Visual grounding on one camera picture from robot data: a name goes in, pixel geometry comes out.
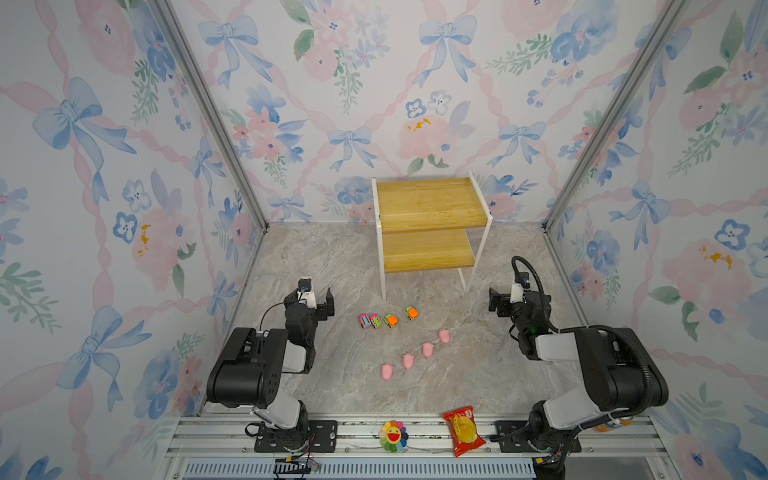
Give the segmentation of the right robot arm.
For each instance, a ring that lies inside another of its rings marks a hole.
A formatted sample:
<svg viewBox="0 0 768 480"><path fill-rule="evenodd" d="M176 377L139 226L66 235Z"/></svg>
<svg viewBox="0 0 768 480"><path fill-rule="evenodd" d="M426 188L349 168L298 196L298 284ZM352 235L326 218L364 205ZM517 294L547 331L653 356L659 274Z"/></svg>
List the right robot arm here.
<svg viewBox="0 0 768 480"><path fill-rule="evenodd" d="M492 442L504 451L562 452L578 433L628 420L669 399L668 384L634 330L579 326L553 329L551 297L536 291L489 290L488 310L511 320L510 337L530 361L573 362L581 384L534 404L524 424L496 423Z"/></svg>

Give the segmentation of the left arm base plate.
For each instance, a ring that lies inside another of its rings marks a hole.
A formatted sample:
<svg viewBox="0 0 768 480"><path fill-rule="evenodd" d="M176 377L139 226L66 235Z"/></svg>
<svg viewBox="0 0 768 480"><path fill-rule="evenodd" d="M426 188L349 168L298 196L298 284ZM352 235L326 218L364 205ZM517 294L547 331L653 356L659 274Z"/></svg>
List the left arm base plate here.
<svg viewBox="0 0 768 480"><path fill-rule="evenodd" d="M268 428L259 424L254 434L256 453L295 454L334 453L337 445L338 422L335 420L308 420L299 422L296 428Z"/></svg>

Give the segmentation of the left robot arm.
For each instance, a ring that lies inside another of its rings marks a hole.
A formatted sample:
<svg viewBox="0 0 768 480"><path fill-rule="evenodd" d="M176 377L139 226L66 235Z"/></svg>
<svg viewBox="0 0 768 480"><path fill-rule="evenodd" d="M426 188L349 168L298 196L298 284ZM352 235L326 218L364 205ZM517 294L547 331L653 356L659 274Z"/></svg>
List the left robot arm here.
<svg viewBox="0 0 768 480"><path fill-rule="evenodd" d="M280 389L284 374L307 374L316 357L319 324L335 315L330 290L322 302L302 279L280 303L285 326L238 327L226 341L206 385L206 399L227 408L250 406L261 419L259 434L297 449L311 438L304 403Z"/></svg>

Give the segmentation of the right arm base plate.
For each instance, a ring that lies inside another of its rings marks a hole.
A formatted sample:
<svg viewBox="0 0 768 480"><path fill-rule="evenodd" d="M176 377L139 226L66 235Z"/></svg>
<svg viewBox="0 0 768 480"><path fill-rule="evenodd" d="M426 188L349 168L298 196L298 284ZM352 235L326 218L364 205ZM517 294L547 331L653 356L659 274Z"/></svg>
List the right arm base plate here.
<svg viewBox="0 0 768 480"><path fill-rule="evenodd" d="M530 426L527 421L497 420L496 433L489 439L498 443L502 453L532 453L550 455L565 444L568 431L552 430L548 426Z"/></svg>

